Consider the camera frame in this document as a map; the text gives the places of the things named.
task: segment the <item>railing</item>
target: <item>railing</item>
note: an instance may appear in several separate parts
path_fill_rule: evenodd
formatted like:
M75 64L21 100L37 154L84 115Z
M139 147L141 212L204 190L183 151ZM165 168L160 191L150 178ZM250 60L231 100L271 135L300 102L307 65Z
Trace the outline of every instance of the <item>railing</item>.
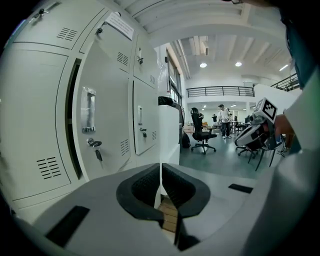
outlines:
M281 80L280 82L271 85L279 90L284 90L286 92L292 91L296 88L299 88L299 80L297 74L290 75L289 77Z
M255 90L251 87L243 86L211 86L211 87L197 87L186 89L189 97L198 96L255 96Z

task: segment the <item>gray floor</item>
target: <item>gray floor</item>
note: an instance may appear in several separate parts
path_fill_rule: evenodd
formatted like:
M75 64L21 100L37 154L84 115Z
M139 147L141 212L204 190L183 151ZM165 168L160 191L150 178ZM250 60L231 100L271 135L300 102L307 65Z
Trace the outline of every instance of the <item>gray floor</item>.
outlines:
M204 155L202 147L195 148L193 152L191 152L191 147L193 147L195 143L200 142L194 140L192 134L188 134L191 147L181 148L179 164L184 167L209 173L250 179L257 179L262 171L269 166L272 151L266 151L264 153L260 166L255 172L262 151L260 151L255 159L251 159L250 163L248 163L250 153L244 152L238 156L238 152L241 149L236 151L235 138L237 134L232 133L230 134L232 138L222 139L222 135L218 133L218 130L213 130L212 133L216 133L217 137L211 138L208 144L215 147L216 152L209 148L207 149L206 155ZM277 154L276 151L271 166L277 165L282 158L283 157Z

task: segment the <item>locker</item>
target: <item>locker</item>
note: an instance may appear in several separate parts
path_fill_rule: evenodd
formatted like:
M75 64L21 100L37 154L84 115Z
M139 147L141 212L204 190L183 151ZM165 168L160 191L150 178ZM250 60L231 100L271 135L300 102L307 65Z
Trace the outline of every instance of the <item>locker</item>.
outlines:
M70 184L56 134L66 56L12 50L1 60L0 179L13 200Z
M133 41L128 39L109 24L104 24L104 21L110 14L111 11L108 11L108 13L104 15L93 28L81 47L80 52L85 53L88 45L93 40L96 40L108 56L118 64L119 68L129 73ZM98 28L102 28L102 32L100 34L96 34Z
M138 36L133 75L152 88L158 86L157 54L150 43L141 35Z
M88 45L72 103L76 153L88 180L116 173L131 156L128 85L128 75L118 69L101 44ZM100 145L94 148L90 140Z
M135 152L140 155L157 143L158 97L157 92L146 83L139 79L133 82Z
M43 17L27 24L14 43L38 43L72 49L93 18L104 9L97 1L64 0L43 6Z

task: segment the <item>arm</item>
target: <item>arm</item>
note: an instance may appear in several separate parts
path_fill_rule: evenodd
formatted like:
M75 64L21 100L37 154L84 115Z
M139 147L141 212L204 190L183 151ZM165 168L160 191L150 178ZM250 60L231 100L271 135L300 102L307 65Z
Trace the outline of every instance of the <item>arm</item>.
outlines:
M283 115L275 120L276 134L295 133L302 149L314 150L320 147L320 70L317 68L300 97Z

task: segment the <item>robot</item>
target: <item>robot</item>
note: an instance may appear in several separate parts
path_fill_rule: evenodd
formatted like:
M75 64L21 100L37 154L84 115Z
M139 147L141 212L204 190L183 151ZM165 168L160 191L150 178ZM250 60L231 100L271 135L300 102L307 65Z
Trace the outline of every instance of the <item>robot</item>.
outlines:
M234 141L237 147L246 146L250 150L266 147L273 150L277 146L275 120L278 108L268 99L260 100L250 116L251 125Z

